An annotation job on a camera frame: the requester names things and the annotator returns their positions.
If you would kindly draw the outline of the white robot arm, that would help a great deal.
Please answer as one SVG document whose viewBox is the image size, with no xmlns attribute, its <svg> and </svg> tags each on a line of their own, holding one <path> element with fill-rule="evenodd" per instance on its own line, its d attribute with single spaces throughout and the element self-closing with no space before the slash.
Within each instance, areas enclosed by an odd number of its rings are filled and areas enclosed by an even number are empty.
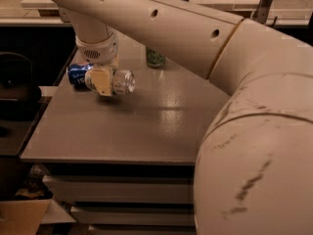
<svg viewBox="0 0 313 235">
<path fill-rule="evenodd" d="M 117 29 L 228 97 L 197 154 L 197 235 L 313 235 L 313 48 L 180 0 L 52 0 Z"/>
</svg>

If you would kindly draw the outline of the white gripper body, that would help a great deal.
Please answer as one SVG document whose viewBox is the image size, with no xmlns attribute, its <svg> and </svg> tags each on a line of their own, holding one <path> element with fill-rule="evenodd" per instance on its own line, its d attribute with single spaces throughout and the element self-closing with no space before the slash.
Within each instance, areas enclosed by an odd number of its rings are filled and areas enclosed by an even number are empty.
<svg viewBox="0 0 313 235">
<path fill-rule="evenodd" d="M 89 63 L 110 63 L 117 55 L 117 43 L 114 33 L 98 43 L 86 43 L 76 38 L 76 45 L 81 56 Z"/>
</svg>

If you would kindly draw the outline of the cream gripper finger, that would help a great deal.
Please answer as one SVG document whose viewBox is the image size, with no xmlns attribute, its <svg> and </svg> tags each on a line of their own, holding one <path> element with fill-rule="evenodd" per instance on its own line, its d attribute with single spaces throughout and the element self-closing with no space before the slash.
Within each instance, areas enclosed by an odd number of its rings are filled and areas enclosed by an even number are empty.
<svg viewBox="0 0 313 235">
<path fill-rule="evenodd" d="M 112 96 L 112 69 L 92 68 L 85 73 L 86 87 L 101 96 Z"/>
</svg>

